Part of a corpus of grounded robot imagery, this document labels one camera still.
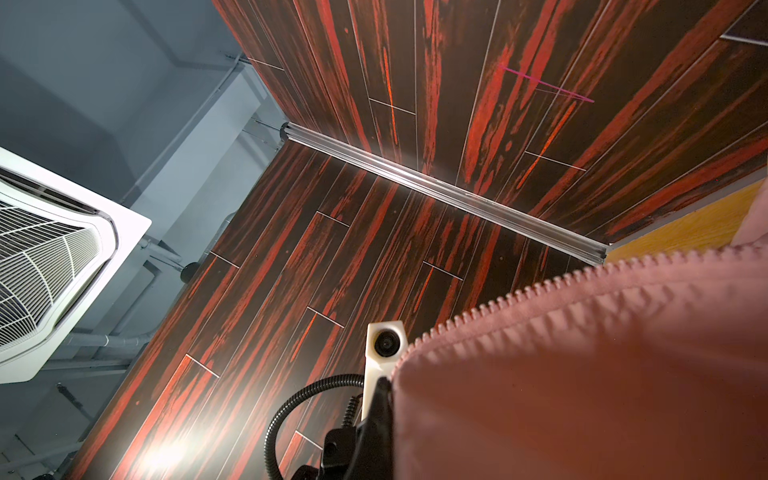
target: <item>pink zipper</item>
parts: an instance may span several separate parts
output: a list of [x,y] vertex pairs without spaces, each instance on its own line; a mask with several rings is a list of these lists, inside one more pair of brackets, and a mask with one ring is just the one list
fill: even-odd
[[475,322],[491,313],[499,310],[512,308],[523,302],[547,295],[551,292],[566,288],[576,283],[589,282],[591,280],[614,275],[616,273],[626,272],[628,270],[642,270],[655,266],[674,265],[683,263],[703,263],[723,260],[739,260],[746,257],[758,258],[759,252],[765,245],[744,245],[741,247],[723,247],[719,250],[708,250],[705,253],[699,253],[693,250],[689,253],[674,252],[670,255],[659,253],[656,256],[646,255],[643,258],[632,258],[629,260],[620,260],[617,263],[607,263],[600,266],[588,266],[583,270],[575,270],[572,273],[566,273],[563,276],[556,276],[552,280],[545,280],[542,283],[536,283],[533,286],[527,286],[522,290],[516,290],[514,293],[507,293],[506,297],[499,297],[491,300],[479,307],[465,311],[461,315],[454,316],[444,323],[432,327],[421,337],[417,338],[408,349],[402,354],[392,371],[392,377],[398,372],[400,366],[416,350],[434,339],[447,333],[448,331],[462,328],[467,323]]

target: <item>white camera housing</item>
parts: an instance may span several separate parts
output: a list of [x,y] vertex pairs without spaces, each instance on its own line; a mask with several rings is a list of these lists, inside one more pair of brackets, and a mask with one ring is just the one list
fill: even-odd
[[[399,337],[400,348],[398,348],[394,355],[384,357],[376,352],[374,344],[379,334],[387,330]],[[408,348],[408,336],[401,321],[368,324],[368,335],[366,337],[366,384],[362,390],[361,418],[363,420],[368,416],[368,409],[371,406],[371,398],[373,390],[376,388],[376,382],[380,377],[385,376],[388,379],[391,377],[395,364],[406,348]]]

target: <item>aluminum trim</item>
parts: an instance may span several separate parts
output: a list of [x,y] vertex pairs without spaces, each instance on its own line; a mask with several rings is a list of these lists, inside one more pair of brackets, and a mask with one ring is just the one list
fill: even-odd
[[477,215],[583,260],[590,265],[602,265],[605,261],[607,245],[596,240],[524,214],[429,175],[403,167],[309,128],[290,123],[285,128],[285,132],[288,138],[296,143],[322,151],[341,161],[459,208],[468,214]]

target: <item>camera lens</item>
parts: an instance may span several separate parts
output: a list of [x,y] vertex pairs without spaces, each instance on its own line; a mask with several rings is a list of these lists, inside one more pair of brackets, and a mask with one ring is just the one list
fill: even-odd
[[392,330],[383,330],[376,337],[373,349],[383,357],[395,355],[400,350],[400,337]]

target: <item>red and black wood surface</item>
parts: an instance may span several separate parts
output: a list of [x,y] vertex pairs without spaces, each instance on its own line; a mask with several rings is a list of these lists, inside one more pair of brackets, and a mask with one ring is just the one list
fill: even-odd
[[[263,434],[306,384],[362,373],[367,324],[409,338],[584,266],[540,243],[288,142],[78,453],[67,478],[266,478]],[[280,433],[284,471],[319,460],[349,394]]]
[[595,240],[766,163],[768,0],[214,4],[291,121]]

